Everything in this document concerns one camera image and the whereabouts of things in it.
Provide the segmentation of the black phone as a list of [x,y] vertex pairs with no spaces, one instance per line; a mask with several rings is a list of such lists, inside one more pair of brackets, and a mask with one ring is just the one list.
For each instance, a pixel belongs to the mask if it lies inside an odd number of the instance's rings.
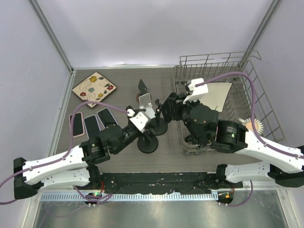
[[161,112],[166,123],[172,121],[172,111],[173,107],[170,107],[167,101],[165,101],[161,107]]

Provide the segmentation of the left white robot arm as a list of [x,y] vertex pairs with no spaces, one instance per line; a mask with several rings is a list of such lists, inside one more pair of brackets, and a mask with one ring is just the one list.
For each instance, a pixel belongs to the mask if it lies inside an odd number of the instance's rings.
[[148,127],[140,131],[133,124],[124,128],[111,124],[101,130],[96,137],[90,138],[67,152],[36,161],[27,161],[22,157],[16,158],[13,161],[14,198],[21,200],[35,196],[39,189],[46,186],[43,180],[54,177],[55,174],[108,161],[111,154],[118,154],[134,140],[138,141],[138,149],[141,152],[144,151],[144,140],[152,144],[152,149],[148,153],[158,148],[154,129]]

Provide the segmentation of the tall black phone stand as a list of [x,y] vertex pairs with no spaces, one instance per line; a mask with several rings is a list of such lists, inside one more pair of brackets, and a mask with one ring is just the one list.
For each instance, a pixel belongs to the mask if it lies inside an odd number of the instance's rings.
[[145,153],[150,154],[157,150],[159,145],[159,141],[156,136],[150,137],[150,138],[139,138],[137,141],[137,147],[138,149]]

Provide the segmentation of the purple-cased phone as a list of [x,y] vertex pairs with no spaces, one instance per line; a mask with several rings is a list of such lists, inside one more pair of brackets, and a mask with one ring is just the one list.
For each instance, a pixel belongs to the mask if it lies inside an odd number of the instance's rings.
[[99,122],[96,115],[84,119],[85,129],[89,140],[95,140],[100,132]]
[[97,112],[97,116],[102,123],[102,126],[106,128],[109,125],[118,125],[116,119],[114,118],[112,112],[109,108],[104,108]]

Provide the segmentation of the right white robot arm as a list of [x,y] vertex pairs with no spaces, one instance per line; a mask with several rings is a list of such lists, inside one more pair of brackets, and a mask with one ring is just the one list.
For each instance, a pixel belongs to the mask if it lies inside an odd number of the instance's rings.
[[220,120],[219,113],[199,101],[185,100],[185,94],[171,93],[161,109],[167,123],[182,121],[189,131],[186,142],[226,154],[243,154],[259,160],[246,165],[220,164],[214,181],[224,188],[241,181],[268,181],[298,188],[304,184],[304,148],[286,147],[263,139],[233,121]]

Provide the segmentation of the white folding phone stand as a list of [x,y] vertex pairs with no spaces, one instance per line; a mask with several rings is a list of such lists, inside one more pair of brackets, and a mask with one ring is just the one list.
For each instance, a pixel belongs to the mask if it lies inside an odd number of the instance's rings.
[[139,108],[142,110],[144,109],[144,112],[150,119],[155,117],[155,111],[152,107],[150,93],[145,93],[144,95],[139,96],[139,104]]

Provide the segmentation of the black round-base stand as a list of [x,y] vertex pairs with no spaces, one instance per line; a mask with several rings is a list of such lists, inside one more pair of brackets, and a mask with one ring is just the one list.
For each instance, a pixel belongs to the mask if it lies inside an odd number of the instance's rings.
[[155,100],[157,108],[155,110],[155,117],[150,121],[150,126],[154,130],[156,136],[164,135],[168,130],[168,124],[161,118],[161,107],[159,99]]

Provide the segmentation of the wooden-base grey phone stand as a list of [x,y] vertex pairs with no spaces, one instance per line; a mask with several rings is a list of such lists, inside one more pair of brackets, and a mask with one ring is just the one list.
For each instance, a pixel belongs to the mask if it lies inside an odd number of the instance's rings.
[[149,89],[147,88],[142,79],[140,79],[139,81],[138,90],[139,93],[136,95],[136,101],[139,103],[139,97],[149,92]]

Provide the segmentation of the pink-cased phone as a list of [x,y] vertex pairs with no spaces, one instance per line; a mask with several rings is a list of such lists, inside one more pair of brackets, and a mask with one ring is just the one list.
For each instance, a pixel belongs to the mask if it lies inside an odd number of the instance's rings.
[[73,122],[73,138],[83,136],[85,134],[83,114],[78,112],[75,114]]

